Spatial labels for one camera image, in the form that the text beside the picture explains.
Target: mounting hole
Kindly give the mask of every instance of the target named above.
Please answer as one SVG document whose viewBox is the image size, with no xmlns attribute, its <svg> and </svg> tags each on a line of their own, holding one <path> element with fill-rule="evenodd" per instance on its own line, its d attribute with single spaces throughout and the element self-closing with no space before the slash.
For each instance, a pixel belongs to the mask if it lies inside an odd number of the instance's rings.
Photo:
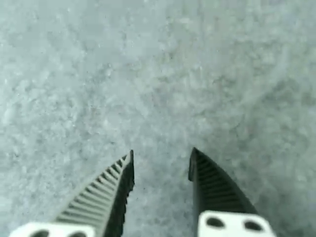
<svg viewBox="0 0 316 237">
<path fill-rule="evenodd" d="M 87 237 L 87 235 L 83 232 L 76 232 L 71 234 L 69 237 Z"/>
<path fill-rule="evenodd" d="M 206 220 L 206 224 L 208 226 L 217 227 L 217 228 L 224 228 L 225 227 L 224 223 L 216 217 L 209 217 Z"/>
<path fill-rule="evenodd" d="M 31 237 L 48 237 L 49 232 L 47 230 L 36 231 Z"/>
<path fill-rule="evenodd" d="M 245 228 L 252 231 L 263 231 L 263 228 L 254 221 L 246 221 Z"/>
</svg>

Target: ground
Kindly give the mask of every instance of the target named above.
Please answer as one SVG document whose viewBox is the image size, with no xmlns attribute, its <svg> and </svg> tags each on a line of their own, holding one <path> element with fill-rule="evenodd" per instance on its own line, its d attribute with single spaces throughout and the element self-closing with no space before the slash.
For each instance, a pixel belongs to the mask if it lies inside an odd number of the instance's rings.
<svg viewBox="0 0 316 237">
<path fill-rule="evenodd" d="M 316 1 L 2 0 L 0 232 L 135 153 L 124 237 L 193 236 L 193 146 L 316 235 Z"/>
</svg>

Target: screw hole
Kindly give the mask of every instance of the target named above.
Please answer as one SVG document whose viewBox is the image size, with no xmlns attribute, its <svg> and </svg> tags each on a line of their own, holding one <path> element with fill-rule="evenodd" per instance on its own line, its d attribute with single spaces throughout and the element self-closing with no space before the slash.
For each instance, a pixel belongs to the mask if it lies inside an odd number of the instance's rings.
<svg viewBox="0 0 316 237">
<path fill-rule="evenodd" d="M 87 235 L 83 232 L 76 232 L 71 234 L 69 237 L 87 237 Z"/>
<path fill-rule="evenodd" d="M 215 217 L 210 217 L 206 220 L 207 225 L 212 226 L 212 227 L 218 227 L 218 228 L 224 228 L 225 225 L 224 223 Z"/>
<path fill-rule="evenodd" d="M 252 230 L 252 231 L 262 231 L 263 230 L 262 227 L 258 223 L 253 222 L 253 221 L 246 221 L 245 228 L 248 230 Z"/>
<path fill-rule="evenodd" d="M 31 237 L 48 237 L 49 232 L 46 230 L 40 230 L 31 235 Z"/>
</svg>

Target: speckled gray surface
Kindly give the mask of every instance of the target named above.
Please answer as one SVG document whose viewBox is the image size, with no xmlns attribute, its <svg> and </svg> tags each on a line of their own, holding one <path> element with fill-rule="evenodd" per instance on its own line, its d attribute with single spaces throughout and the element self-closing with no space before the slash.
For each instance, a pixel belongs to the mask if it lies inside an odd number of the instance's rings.
<svg viewBox="0 0 316 237">
<path fill-rule="evenodd" d="M 135 151 L 124 236 L 192 236 L 193 146 L 316 235 L 316 1 L 1 0 L 1 236 Z"/>
</svg>

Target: concrete surface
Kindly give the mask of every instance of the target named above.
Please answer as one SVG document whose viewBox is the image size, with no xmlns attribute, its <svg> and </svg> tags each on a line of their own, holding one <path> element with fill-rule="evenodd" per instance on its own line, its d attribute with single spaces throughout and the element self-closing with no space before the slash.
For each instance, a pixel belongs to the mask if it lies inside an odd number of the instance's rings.
<svg viewBox="0 0 316 237">
<path fill-rule="evenodd" d="M 1 0 L 1 236 L 129 149 L 125 237 L 191 237 L 193 146 L 316 236 L 316 1 Z"/>
</svg>

